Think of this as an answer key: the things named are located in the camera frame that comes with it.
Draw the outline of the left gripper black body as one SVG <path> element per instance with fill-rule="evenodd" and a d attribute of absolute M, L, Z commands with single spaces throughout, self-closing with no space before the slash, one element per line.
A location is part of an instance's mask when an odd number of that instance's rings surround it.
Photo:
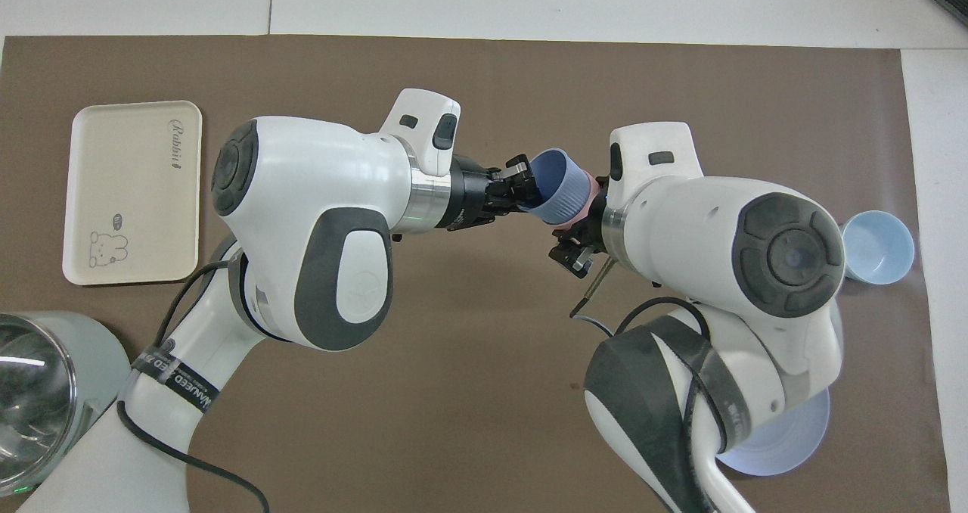
<path fill-rule="evenodd" d="M 494 181 L 498 168 L 485 168 L 469 157 L 454 157 L 451 165 L 451 231 L 486 225 L 497 219 L 488 209 L 487 188 Z"/>

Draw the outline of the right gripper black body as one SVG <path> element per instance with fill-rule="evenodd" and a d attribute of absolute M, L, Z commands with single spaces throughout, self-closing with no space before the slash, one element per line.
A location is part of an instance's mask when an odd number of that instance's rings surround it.
<path fill-rule="evenodd" d="M 607 194 L 598 193 L 591 200 L 588 214 L 585 217 L 585 231 L 583 233 L 583 243 L 586 247 L 592 247 L 594 252 L 608 253 L 603 241 L 603 214 L 607 206 Z"/>

